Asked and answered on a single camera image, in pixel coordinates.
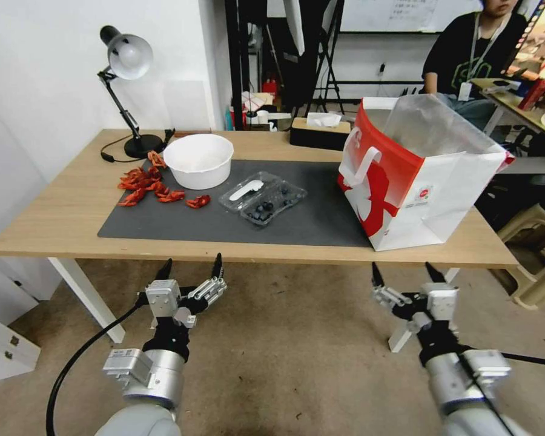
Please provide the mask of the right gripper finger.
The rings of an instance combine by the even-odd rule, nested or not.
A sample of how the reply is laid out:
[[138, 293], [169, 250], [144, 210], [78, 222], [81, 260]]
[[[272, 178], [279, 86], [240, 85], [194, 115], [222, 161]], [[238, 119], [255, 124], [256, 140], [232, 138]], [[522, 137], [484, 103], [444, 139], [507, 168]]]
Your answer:
[[426, 267], [426, 270], [428, 272], [428, 275], [431, 279], [431, 282], [436, 284], [436, 285], [444, 285], [446, 286], [447, 285], [447, 281], [445, 279], [445, 276], [442, 272], [440, 272], [437, 268], [435, 268], [432, 264], [430, 264], [429, 262], [425, 262], [425, 267]]
[[375, 262], [372, 262], [372, 295], [379, 304], [388, 306], [390, 309], [395, 306], [406, 306], [412, 303], [412, 300], [402, 293], [385, 285], [382, 274]]

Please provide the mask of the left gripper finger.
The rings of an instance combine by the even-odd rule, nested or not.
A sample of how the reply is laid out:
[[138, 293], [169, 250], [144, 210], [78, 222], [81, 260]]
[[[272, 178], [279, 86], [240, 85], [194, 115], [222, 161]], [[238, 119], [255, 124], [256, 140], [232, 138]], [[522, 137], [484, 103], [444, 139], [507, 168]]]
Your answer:
[[223, 296], [228, 285], [224, 279], [222, 254], [218, 253], [213, 264], [212, 276], [188, 293], [188, 309], [200, 314]]
[[153, 288], [170, 288], [172, 286], [172, 280], [170, 279], [172, 265], [173, 260], [171, 258], [162, 265], [152, 282]]

